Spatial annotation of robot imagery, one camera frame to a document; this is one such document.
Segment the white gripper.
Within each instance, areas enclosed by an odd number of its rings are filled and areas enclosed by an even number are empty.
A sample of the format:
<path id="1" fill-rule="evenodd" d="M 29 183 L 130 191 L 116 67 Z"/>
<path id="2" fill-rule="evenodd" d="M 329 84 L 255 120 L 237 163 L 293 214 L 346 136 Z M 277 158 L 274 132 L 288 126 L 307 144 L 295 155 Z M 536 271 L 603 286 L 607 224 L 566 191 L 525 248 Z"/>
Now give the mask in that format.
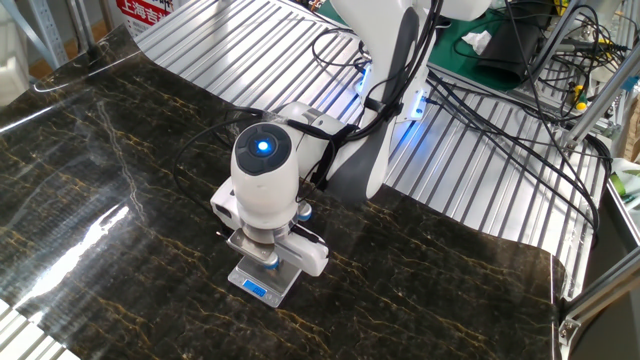
<path id="1" fill-rule="evenodd" d="M 286 261 L 317 277 L 328 263 L 329 248 L 324 240 L 300 226 L 296 220 L 279 229 L 258 229 L 246 224 L 239 214 L 232 179 L 228 178 L 210 199 L 213 213 L 233 233 L 227 244 L 250 260 L 266 267 Z"/>

